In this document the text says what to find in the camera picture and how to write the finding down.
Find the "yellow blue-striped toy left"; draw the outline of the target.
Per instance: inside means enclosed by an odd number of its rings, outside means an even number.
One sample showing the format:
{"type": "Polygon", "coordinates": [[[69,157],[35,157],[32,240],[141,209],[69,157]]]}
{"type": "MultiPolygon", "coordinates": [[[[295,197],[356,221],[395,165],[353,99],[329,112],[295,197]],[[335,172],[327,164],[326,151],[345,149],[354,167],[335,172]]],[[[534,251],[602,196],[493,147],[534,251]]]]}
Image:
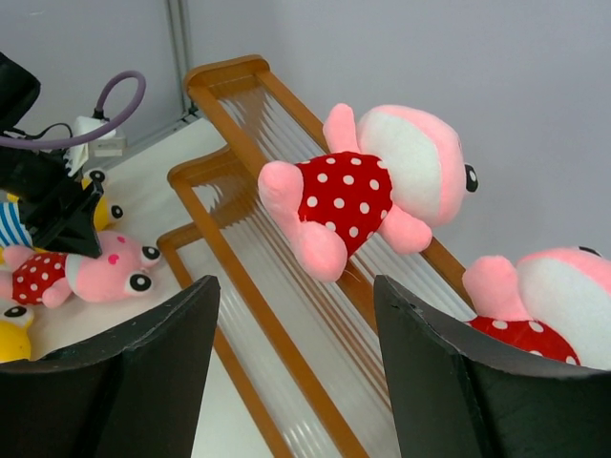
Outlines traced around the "yellow blue-striped toy left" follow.
{"type": "MultiPolygon", "coordinates": [[[[8,194],[7,201],[1,203],[1,263],[4,263],[4,250],[7,246],[23,245],[36,252],[67,252],[73,253],[73,249],[52,243],[51,248],[44,248],[32,240],[32,233],[22,222],[20,211],[25,207],[22,200],[8,194]]],[[[96,204],[92,216],[93,227],[97,232],[111,228],[115,223],[123,219],[125,212],[116,202],[102,196],[96,204]]]]}

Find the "yellow pink-striped toy left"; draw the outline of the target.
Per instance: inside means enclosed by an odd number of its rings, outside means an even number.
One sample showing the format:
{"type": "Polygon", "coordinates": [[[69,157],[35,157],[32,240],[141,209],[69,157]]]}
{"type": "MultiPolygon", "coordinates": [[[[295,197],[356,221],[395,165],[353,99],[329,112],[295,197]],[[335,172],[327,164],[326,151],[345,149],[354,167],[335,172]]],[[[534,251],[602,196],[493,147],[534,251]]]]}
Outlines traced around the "yellow pink-striped toy left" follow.
{"type": "Polygon", "coordinates": [[[1,363],[29,360],[32,344],[28,335],[34,318],[33,311],[23,305],[12,305],[1,310],[1,363]]]}

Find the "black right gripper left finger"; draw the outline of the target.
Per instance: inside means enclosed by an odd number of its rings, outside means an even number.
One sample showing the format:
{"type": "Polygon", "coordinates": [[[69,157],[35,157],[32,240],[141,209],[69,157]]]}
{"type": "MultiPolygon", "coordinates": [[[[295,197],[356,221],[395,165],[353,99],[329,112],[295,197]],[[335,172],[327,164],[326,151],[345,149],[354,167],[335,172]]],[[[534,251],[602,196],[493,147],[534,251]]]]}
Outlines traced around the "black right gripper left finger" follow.
{"type": "Polygon", "coordinates": [[[190,456],[220,292],[205,276],[92,338],[2,364],[2,456],[190,456]]]}

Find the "pink red-dotted toy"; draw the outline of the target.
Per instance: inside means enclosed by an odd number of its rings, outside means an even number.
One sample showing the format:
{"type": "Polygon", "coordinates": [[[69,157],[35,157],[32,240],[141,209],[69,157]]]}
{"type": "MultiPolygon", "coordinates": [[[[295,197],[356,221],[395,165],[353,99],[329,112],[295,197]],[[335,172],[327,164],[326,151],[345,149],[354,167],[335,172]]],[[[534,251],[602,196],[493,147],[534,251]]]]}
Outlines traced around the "pink red-dotted toy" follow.
{"type": "Polygon", "coordinates": [[[340,103],[323,133],[328,153],[270,161],[258,176],[263,207],[317,281],[337,281],[374,234],[397,254],[422,252],[478,188],[458,133],[434,114],[380,105],[355,118],[340,103]]]}
{"type": "Polygon", "coordinates": [[[610,368],[610,260],[598,251],[553,248],[517,263],[485,256],[462,282],[472,328],[539,357],[610,368]]]}
{"type": "Polygon", "coordinates": [[[152,289],[148,270],[161,260],[160,251],[116,231],[98,234],[101,255],[37,252],[12,245],[3,252],[1,297],[21,305],[56,308],[70,296],[85,302],[117,302],[152,289]]]}

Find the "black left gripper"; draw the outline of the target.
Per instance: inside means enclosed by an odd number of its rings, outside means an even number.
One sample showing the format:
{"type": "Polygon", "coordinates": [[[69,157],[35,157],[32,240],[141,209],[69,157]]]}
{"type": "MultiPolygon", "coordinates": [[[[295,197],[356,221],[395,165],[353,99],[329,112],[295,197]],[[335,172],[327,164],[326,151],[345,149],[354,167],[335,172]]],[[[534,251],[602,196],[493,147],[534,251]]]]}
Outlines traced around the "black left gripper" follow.
{"type": "Polygon", "coordinates": [[[92,216],[104,194],[100,182],[83,186],[82,173],[68,176],[65,149],[49,152],[1,148],[1,190],[25,204],[22,222],[44,248],[54,241],[74,254],[97,258],[101,247],[92,216]]]}

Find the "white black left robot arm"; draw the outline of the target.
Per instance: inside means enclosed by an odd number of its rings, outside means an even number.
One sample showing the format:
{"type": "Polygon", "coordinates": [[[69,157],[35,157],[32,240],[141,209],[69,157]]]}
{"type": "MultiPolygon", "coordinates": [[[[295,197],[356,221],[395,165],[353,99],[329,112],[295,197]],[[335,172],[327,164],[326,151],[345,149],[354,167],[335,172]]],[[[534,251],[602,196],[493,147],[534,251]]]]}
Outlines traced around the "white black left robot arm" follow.
{"type": "MultiPolygon", "coordinates": [[[[1,56],[1,131],[12,129],[40,94],[38,79],[1,56]]],[[[103,197],[101,183],[82,185],[69,177],[63,159],[18,149],[1,139],[1,190],[18,197],[17,229],[31,246],[47,251],[97,258],[102,249],[95,230],[95,208],[103,197]]]]}

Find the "brown wooden shelf rack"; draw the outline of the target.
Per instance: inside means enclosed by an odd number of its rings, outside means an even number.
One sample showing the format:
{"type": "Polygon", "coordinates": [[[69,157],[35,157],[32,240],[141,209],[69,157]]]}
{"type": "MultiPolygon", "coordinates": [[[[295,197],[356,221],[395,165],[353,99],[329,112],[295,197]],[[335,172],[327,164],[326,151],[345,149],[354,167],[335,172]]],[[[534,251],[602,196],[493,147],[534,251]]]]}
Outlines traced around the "brown wooden shelf rack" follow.
{"type": "Polygon", "coordinates": [[[438,241],[400,257],[374,238],[337,282],[314,281],[263,210],[256,177],[268,160],[324,153],[321,121],[256,54],[198,66],[184,89],[224,145],[169,171],[190,220],[158,243],[181,286],[192,282],[188,261],[214,254],[222,280],[215,347],[272,454],[398,456],[373,279],[391,275],[466,318],[463,266],[438,241]]]}

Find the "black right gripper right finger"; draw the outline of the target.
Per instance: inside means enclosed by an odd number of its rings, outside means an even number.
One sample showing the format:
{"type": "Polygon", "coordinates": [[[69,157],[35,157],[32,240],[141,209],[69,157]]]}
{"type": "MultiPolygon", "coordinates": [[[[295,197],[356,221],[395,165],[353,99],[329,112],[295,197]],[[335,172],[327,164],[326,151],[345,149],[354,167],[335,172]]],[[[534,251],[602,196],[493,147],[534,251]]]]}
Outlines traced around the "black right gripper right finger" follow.
{"type": "Polygon", "coordinates": [[[609,456],[609,372],[499,342],[388,276],[373,299],[402,456],[609,456]]]}

